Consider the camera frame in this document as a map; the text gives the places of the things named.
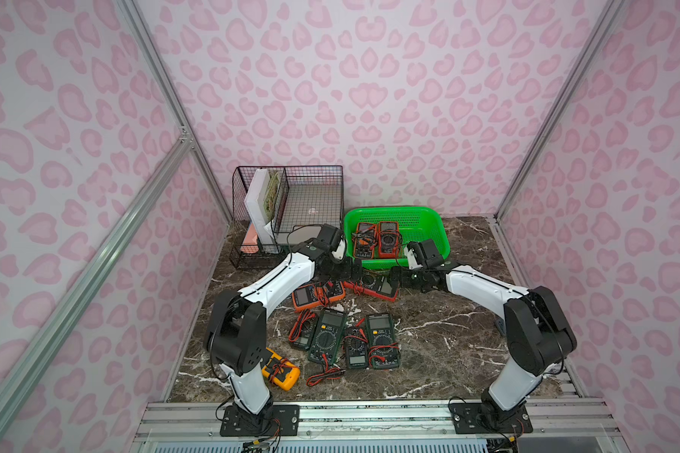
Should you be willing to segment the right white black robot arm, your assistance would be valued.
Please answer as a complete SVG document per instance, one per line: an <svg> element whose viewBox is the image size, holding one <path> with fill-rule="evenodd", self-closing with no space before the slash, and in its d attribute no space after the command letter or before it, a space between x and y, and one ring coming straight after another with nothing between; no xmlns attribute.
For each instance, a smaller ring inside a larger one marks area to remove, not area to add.
<svg viewBox="0 0 680 453"><path fill-rule="evenodd" d="M404 249L406 265L391 268L391 280L421 292L432 290L466 298L502 320L510 359L481 396L481 414L499 423L519 411L555 365L564 365L577 339L555 293L528 289L473 267L446 260L432 240Z"/></svg>

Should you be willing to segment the orange multimeter tall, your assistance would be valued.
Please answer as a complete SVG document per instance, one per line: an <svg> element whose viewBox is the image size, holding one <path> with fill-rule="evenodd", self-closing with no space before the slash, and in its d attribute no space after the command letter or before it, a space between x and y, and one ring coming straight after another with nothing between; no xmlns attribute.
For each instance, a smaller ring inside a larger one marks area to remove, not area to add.
<svg viewBox="0 0 680 453"><path fill-rule="evenodd" d="M360 222L351 236L353 242L353 256L361 260L374 258L378 244L377 225Z"/></svg>

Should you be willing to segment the large green multimeter left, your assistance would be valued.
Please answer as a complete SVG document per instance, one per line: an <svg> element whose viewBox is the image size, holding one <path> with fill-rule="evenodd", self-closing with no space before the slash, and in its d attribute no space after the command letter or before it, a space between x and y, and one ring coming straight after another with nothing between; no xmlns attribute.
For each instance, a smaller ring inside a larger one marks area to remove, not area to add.
<svg viewBox="0 0 680 453"><path fill-rule="evenodd" d="M308 350L308 361L314 364L333 365L343 340L347 315L343 311L324 309L319 313L317 325Z"/></svg>

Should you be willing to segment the orange wide multimeter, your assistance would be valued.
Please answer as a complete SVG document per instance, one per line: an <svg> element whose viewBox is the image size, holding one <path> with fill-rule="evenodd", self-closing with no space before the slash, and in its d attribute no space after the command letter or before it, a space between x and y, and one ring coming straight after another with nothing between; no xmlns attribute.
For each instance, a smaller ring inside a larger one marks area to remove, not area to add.
<svg viewBox="0 0 680 453"><path fill-rule="evenodd" d="M312 310L318 307L327 307L346 296L343 284L334 279L320 282L309 283L300 286L291 294L292 305L297 313L305 310Z"/></svg>

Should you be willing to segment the red wide multimeter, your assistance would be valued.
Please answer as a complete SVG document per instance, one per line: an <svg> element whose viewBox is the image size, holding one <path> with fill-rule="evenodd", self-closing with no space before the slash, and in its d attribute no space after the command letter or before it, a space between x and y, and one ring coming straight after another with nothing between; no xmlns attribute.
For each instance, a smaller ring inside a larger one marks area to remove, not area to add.
<svg viewBox="0 0 680 453"><path fill-rule="evenodd" d="M364 294L382 300L395 302L400 286L389 275L374 272L364 273L357 281L343 281L343 286L355 294Z"/></svg>

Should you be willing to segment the small dark multimeter left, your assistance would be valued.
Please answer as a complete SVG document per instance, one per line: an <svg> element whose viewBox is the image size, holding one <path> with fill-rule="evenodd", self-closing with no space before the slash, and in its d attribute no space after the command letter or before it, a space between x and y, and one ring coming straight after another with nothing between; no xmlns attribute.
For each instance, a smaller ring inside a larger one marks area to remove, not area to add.
<svg viewBox="0 0 680 453"><path fill-rule="evenodd" d="M313 341L316 325L317 314L312 311L302 311L288 334L291 347L308 351Z"/></svg>

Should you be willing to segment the red small Delixi multimeter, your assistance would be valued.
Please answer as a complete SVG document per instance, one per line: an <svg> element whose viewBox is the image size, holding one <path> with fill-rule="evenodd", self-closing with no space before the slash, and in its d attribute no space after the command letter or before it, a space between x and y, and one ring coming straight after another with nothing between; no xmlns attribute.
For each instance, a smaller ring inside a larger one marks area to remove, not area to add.
<svg viewBox="0 0 680 453"><path fill-rule="evenodd" d="M380 259L396 259L402 246L402 234L397 222L381 222L378 226L378 256Z"/></svg>

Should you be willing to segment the small dark multimeter centre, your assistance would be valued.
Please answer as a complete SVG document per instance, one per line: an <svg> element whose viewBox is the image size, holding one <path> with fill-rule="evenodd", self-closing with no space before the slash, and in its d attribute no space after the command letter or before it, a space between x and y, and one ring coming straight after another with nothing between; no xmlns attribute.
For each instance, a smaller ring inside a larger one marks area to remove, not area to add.
<svg viewBox="0 0 680 453"><path fill-rule="evenodd" d="M368 368L368 338L362 328L346 328L344 352L348 369L364 370Z"/></svg>

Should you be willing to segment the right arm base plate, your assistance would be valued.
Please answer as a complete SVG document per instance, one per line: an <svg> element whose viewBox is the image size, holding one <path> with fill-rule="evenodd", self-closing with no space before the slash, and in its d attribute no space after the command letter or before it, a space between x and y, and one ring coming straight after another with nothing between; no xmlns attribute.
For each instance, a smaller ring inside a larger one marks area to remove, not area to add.
<svg viewBox="0 0 680 453"><path fill-rule="evenodd" d="M519 436L534 431L531 417L524 403L510 411L501 411L489 401L474 403L452 401L448 409L456 434Z"/></svg>

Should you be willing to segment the aluminium front rail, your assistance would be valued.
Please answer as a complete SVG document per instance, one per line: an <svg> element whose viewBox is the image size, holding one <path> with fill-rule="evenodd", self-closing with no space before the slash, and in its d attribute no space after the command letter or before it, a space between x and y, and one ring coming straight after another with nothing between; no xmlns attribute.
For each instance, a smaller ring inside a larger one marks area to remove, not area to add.
<svg viewBox="0 0 680 453"><path fill-rule="evenodd" d="M509 432L460 432L449 400L279 404L283 420L259 435L216 403L149 405L132 452L627 452L598 398L530 399Z"/></svg>

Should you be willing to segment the green multimeter right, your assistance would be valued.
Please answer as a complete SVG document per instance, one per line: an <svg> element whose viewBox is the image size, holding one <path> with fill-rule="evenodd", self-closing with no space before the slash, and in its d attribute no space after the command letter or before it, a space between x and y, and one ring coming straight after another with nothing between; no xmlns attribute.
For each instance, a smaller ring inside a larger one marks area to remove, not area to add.
<svg viewBox="0 0 680 453"><path fill-rule="evenodd" d="M396 340L393 318L389 313L366 317L368 328L368 362L376 370L400 367L400 346Z"/></svg>

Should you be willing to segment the black wire desk organizer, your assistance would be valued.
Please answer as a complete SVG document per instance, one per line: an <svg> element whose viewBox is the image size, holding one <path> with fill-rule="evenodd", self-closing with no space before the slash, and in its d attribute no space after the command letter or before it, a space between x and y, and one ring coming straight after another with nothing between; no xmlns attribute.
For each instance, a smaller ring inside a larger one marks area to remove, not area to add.
<svg viewBox="0 0 680 453"><path fill-rule="evenodd" d="M239 166L232 175L238 269L269 269L327 224L341 228L344 172L340 165Z"/></svg>

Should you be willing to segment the pink notebook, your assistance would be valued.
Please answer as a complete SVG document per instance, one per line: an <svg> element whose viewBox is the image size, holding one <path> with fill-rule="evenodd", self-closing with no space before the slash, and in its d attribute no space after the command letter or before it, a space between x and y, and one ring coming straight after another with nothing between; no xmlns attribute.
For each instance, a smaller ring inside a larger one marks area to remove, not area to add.
<svg viewBox="0 0 680 453"><path fill-rule="evenodd" d="M254 255L260 251L261 244L257 230L253 224L250 224L244 239L241 241L239 252L243 255Z"/></svg>

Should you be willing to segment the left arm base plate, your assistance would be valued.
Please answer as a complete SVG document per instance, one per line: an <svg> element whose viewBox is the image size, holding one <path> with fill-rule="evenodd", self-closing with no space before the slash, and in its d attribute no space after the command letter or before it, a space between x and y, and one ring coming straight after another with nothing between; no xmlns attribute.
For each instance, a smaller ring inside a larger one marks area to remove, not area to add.
<svg viewBox="0 0 680 453"><path fill-rule="evenodd" d="M249 413L237 403L226 407L220 418L221 437L283 437L298 434L300 406L293 404L269 405L259 414Z"/></svg>

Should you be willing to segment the yellow multimeter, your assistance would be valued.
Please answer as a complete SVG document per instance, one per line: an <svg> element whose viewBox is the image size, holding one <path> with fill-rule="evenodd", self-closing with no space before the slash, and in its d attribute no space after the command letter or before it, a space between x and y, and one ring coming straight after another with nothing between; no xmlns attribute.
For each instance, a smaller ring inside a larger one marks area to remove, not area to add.
<svg viewBox="0 0 680 453"><path fill-rule="evenodd" d="M300 378L300 368L267 348L262 354L262 374L268 382L289 392Z"/></svg>

